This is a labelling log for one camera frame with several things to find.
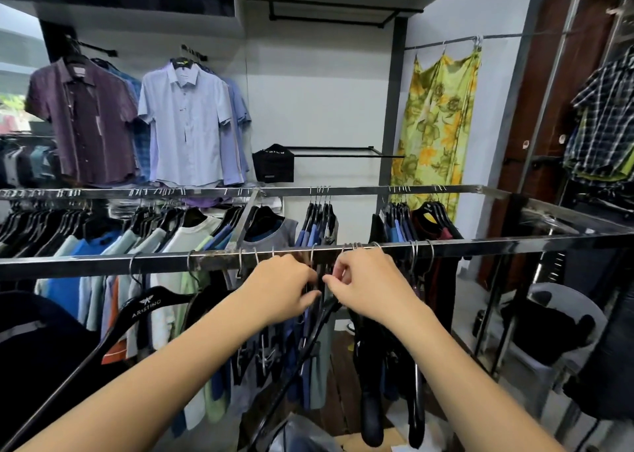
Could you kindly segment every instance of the purple shirt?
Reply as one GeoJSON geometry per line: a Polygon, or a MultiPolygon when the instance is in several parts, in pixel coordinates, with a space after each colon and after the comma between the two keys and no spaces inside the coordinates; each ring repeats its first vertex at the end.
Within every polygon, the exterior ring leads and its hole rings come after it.
{"type": "Polygon", "coordinates": [[[135,175],[126,122],[136,105],[124,81],[94,63],[63,59],[31,75],[25,111],[51,121],[61,173],[80,183],[119,183],[135,175]]]}

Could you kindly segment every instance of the sleeve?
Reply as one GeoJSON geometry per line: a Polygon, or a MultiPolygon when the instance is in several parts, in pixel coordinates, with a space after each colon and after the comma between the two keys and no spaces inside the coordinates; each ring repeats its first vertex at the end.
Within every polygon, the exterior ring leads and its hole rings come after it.
{"type": "Polygon", "coordinates": [[[582,106],[586,106],[590,99],[597,94],[598,85],[601,81],[604,71],[604,69],[600,68],[592,73],[590,78],[587,79],[579,94],[575,96],[575,98],[573,98],[571,104],[574,108],[581,108],[582,106]]]}
{"type": "Polygon", "coordinates": [[[136,100],[132,96],[130,86],[119,79],[117,83],[117,95],[119,96],[119,113],[124,122],[131,122],[137,116],[136,100]]]}
{"type": "Polygon", "coordinates": [[[216,109],[218,111],[218,123],[224,125],[231,121],[233,115],[229,87],[220,79],[218,79],[218,85],[216,86],[216,109]]]}
{"type": "Polygon", "coordinates": [[[233,104],[236,107],[236,120],[238,123],[250,122],[251,117],[249,116],[247,106],[244,104],[242,93],[235,87],[233,88],[233,93],[233,104]]]}
{"type": "Polygon", "coordinates": [[[138,116],[145,123],[151,123],[154,119],[154,111],[156,110],[154,104],[154,94],[152,93],[152,87],[146,77],[143,78],[141,83],[141,96],[139,98],[139,110],[138,116]]]}
{"type": "Polygon", "coordinates": [[[48,101],[46,100],[46,87],[41,82],[42,77],[38,72],[31,75],[31,80],[28,83],[27,98],[24,104],[24,111],[35,115],[41,120],[51,120],[51,112],[48,107],[48,101]]]}

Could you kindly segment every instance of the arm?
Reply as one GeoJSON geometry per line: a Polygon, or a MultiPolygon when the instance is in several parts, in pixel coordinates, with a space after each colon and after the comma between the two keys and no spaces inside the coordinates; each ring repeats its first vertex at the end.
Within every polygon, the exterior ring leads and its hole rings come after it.
{"type": "Polygon", "coordinates": [[[460,348],[381,249],[342,254],[324,281],[341,303],[407,347],[467,451],[563,452],[460,348]]]}
{"type": "Polygon", "coordinates": [[[292,256],[262,262],[192,328],[37,434],[20,452],[148,450],[173,416],[249,337],[301,314],[316,273],[292,256]],[[281,283],[279,277],[285,277],[281,283]]]}

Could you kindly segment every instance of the logo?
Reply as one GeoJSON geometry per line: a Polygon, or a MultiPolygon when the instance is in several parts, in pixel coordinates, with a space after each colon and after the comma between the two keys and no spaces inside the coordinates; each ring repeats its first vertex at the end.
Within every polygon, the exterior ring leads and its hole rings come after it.
{"type": "Polygon", "coordinates": [[[138,317],[139,315],[146,313],[148,310],[152,310],[154,308],[156,308],[157,305],[160,305],[160,300],[157,300],[156,302],[154,302],[153,304],[152,302],[152,297],[153,296],[147,296],[146,298],[143,298],[141,300],[139,300],[139,303],[145,305],[142,309],[137,310],[136,312],[134,312],[132,314],[132,318],[138,317]]]}

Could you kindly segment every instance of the door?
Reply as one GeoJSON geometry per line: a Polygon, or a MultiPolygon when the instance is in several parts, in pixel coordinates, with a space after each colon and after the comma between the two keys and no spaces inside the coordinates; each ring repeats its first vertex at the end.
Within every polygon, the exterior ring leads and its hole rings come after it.
{"type": "MultiPolygon", "coordinates": [[[[566,40],[564,54],[553,83],[550,100],[535,143],[535,152],[522,192],[531,198],[554,203],[564,179],[559,166],[566,142],[575,126],[570,102],[583,83],[601,63],[612,31],[614,15],[606,13],[619,6],[621,0],[580,0],[573,22],[573,31],[566,40]]],[[[571,0],[543,0],[535,32],[561,33],[571,0]]],[[[536,35],[531,41],[529,54],[520,85],[509,142],[502,164],[498,187],[517,192],[524,162],[542,107],[550,72],[555,61],[560,36],[536,35]]],[[[491,211],[488,237],[499,237],[506,205],[496,202],[491,211]]],[[[517,288],[522,281],[524,256],[516,256],[511,264],[507,291],[517,288]]],[[[489,288],[493,257],[483,257],[478,281],[489,288]]]]}

